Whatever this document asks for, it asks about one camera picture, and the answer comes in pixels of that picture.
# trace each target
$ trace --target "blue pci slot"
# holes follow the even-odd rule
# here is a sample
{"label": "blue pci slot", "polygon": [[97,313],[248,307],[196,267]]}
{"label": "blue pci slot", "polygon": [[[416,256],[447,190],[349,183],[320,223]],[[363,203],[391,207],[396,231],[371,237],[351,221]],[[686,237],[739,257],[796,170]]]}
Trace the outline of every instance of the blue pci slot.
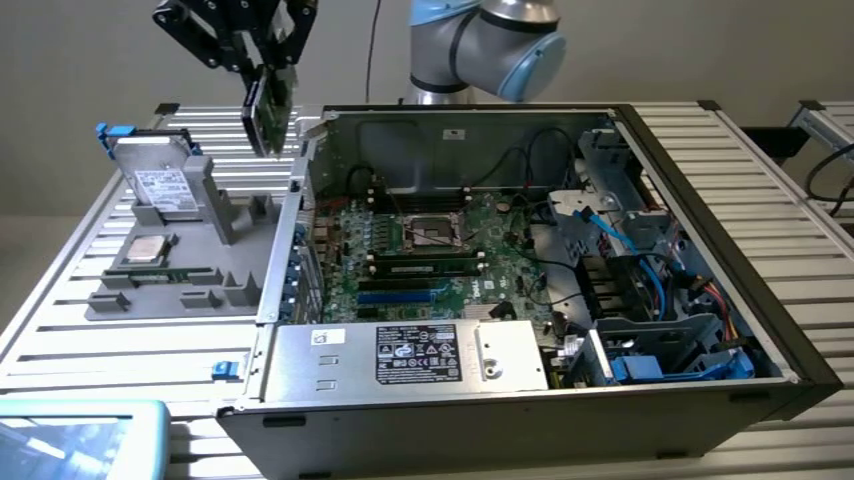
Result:
{"label": "blue pci slot", "polygon": [[432,292],[360,293],[356,296],[359,305],[381,305],[401,303],[432,303]]}

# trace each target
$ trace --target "motherboard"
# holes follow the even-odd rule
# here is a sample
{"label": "motherboard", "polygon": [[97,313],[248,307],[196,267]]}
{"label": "motherboard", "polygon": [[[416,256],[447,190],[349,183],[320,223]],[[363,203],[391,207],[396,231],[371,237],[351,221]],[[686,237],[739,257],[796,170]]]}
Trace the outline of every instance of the motherboard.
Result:
{"label": "motherboard", "polygon": [[551,318],[539,265],[507,238],[525,237],[527,200],[471,196],[452,212],[379,213],[364,201],[319,208],[324,323]]}

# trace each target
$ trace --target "hard drive label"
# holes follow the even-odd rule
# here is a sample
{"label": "hard drive label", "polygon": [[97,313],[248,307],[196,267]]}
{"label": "hard drive label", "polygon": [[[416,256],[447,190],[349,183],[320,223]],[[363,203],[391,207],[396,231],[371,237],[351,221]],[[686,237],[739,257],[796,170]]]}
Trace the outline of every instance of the hard drive label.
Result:
{"label": "hard drive label", "polygon": [[198,210],[186,178],[180,170],[136,170],[136,180],[148,195],[150,205],[161,212]]}
{"label": "hard drive label", "polygon": [[461,382],[456,326],[376,327],[376,381],[383,385]]}

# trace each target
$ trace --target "gray robot arm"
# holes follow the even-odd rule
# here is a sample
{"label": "gray robot arm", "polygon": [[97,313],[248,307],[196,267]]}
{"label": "gray robot arm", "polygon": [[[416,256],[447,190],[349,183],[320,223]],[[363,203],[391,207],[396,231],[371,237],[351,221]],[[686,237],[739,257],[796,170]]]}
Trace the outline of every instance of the gray robot arm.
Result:
{"label": "gray robot arm", "polygon": [[552,0],[412,0],[407,103],[471,103],[469,87],[528,101],[563,61],[559,20]]}

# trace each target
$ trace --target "cpu socket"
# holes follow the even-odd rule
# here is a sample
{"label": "cpu socket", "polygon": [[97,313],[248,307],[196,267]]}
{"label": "cpu socket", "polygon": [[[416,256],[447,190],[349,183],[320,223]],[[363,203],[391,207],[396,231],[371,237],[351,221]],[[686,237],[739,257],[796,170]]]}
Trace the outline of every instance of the cpu socket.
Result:
{"label": "cpu socket", "polygon": [[403,218],[403,246],[407,250],[423,247],[461,247],[459,215],[409,215]]}

